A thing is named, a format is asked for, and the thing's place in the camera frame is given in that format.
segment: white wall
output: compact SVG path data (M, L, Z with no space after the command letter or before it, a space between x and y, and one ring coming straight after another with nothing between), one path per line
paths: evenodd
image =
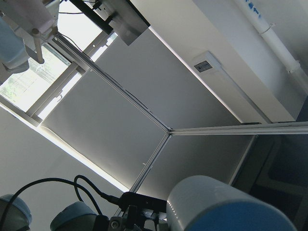
M117 39L97 64L171 128L239 124L150 30L130 46Z
M273 92L279 102L294 118L297 118L306 96L301 95L292 85L291 76L284 65L237 5L232 0L193 0L193 2Z
M41 178L60 177L73 180L78 174L93 180L107 194L121 195L116 187L2 108L0 121L0 195L14 194L27 183ZM30 228L33 231L50 230L51 220L66 206L78 200L74 187L62 183L34 186L22 193L21 198L31 210L33 221ZM102 212L111 217L117 207L96 195L95 198Z
M132 0L132 2L150 22L151 27L192 70L195 69L192 60L206 51L211 51L230 77L271 121L295 119L193 0ZM232 14L229 11L214 13L218 17ZM210 87L243 122L262 122L253 107L248 103L242 103L243 100L238 100L241 98L240 94L236 94L234 89L230 90L232 87L227 81L216 80L215 76L202 78L202 82L205 82L205 85Z

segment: window frame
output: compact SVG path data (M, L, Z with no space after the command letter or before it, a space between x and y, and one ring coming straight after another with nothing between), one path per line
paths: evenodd
M107 40L113 35L114 31L109 35L102 31L83 51L86 55L92 56L100 47L107 44ZM53 82L53 84L39 97L38 100L26 111L19 109L9 100L0 95L0 103L18 114L20 117L37 127L43 121L38 115L48 106L48 104L56 97L61 95L62 88L77 74L83 75L89 67L86 66L79 58L67 50L56 38L53 38L48 44L60 53L64 58L69 60L71 64L64 72Z

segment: screw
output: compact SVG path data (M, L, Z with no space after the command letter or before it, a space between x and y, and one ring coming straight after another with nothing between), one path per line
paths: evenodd
M117 222L116 220L112 221L110 224L111 228L116 229L119 227L119 222Z

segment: wall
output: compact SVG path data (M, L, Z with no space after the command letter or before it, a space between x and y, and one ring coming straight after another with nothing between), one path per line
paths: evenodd
M41 178L73 180L78 174L93 180L105 193L121 195L116 187L2 108L0 120L0 195L14 194L27 183ZM93 195L102 212L111 217L117 207L100 199L95 193ZM33 221L30 228L34 231L49 230L51 220L66 206L78 200L74 188L61 183L34 186L24 191L21 198L31 210ZM83 198L91 205L85 195Z
M295 119L193 0L132 0L132 3L192 70L195 69L192 60L206 51L211 51L231 78L271 121ZM223 14L229 15L232 12L217 12L219 16ZM200 81L211 88L243 122L262 122L253 107L242 103L243 100L238 100L240 94L230 90L232 87L227 81L216 79L210 76Z
M306 96L299 94L292 85L291 76L284 65L237 5L232 0L194 0L193 2L224 35L279 102L294 118L297 118Z

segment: ceiling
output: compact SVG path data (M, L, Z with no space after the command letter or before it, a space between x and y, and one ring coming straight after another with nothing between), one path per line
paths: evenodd
M205 51L214 54L270 121L296 120L306 95L298 92L282 63L233 1L132 2L161 40L150 30L130 46L116 39L96 63L168 126L266 123L219 71L197 74L193 70L195 58ZM256 4L267 17L275 1ZM292 15L290 20L298 20L296 10L285 13ZM293 28L293 35L305 36L308 30L301 32L303 26ZM290 38L286 27L276 29L283 41ZM304 52L295 40L290 41L287 46L305 69ZM128 188L164 135L91 71L43 125ZM173 137L139 192L166 199L177 182L198 174L229 182L250 140L250 136Z
M239 124L150 30L130 46L116 39L96 63L170 127ZM157 125L91 71L61 101L43 126L52 129L128 188L164 135ZM172 187L192 173L228 182L250 139L250 136L172 138L151 171L154 173L152 187L143 192L166 199L169 189L166 185ZM160 161L174 165L168 167Z
M233 1L132 2L189 67L193 69L197 56L211 51L271 122L296 120L306 94L292 83L282 63ZM225 80L199 73L197 77L242 122L264 123L259 113Z

